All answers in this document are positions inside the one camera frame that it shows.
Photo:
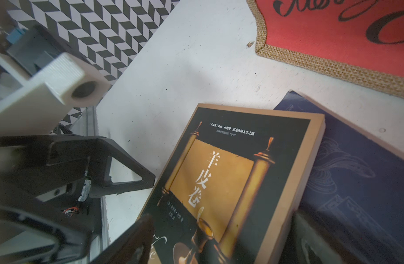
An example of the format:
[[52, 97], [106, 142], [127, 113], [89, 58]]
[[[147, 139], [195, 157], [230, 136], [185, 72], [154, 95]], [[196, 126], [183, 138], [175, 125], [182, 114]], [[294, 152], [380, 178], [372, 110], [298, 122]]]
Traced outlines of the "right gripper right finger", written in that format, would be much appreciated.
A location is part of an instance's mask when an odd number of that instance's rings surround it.
[[297, 210], [281, 254], [282, 264], [362, 264], [325, 228], [307, 213]]

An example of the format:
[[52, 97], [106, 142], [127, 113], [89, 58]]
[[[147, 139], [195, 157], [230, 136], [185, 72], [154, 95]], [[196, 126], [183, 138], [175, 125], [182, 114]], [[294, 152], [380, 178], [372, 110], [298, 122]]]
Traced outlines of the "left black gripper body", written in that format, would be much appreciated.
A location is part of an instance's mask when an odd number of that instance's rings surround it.
[[0, 178], [61, 211], [82, 211], [92, 151], [91, 136], [0, 136]]

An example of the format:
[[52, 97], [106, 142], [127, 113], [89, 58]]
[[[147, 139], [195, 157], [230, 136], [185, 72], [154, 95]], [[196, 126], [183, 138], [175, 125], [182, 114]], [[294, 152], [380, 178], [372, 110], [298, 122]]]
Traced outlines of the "red burlap canvas bag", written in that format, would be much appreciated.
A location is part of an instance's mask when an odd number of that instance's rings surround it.
[[258, 56], [404, 99], [404, 1], [248, 1]]

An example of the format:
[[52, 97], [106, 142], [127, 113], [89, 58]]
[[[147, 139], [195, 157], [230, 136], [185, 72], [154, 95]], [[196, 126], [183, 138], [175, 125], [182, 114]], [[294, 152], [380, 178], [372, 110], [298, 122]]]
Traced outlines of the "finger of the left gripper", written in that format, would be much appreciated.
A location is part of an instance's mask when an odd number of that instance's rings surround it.
[[114, 140], [102, 136], [51, 135], [48, 164], [86, 160], [89, 196], [100, 198], [151, 189], [156, 176]]

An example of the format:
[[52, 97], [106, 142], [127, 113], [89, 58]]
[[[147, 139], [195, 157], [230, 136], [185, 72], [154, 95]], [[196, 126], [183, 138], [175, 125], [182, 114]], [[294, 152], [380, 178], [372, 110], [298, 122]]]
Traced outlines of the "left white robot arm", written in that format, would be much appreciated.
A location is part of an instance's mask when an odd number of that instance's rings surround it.
[[150, 189], [155, 175], [102, 136], [0, 136], [0, 264], [67, 264], [91, 250], [86, 199]]

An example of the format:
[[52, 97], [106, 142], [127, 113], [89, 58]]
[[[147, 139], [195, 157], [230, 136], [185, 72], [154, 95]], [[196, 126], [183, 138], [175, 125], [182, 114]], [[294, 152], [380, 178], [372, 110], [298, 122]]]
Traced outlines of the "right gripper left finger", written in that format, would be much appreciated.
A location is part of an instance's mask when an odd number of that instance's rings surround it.
[[154, 221], [141, 216], [131, 227], [97, 256], [93, 264], [146, 264], [149, 261]]

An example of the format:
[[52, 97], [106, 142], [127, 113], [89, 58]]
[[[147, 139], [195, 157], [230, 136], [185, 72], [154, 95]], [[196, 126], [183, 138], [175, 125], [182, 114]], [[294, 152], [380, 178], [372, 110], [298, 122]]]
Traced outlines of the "brown black scroll book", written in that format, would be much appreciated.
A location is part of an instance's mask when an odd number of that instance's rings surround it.
[[325, 116], [199, 104], [142, 214], [151, 264], [276, 264]]

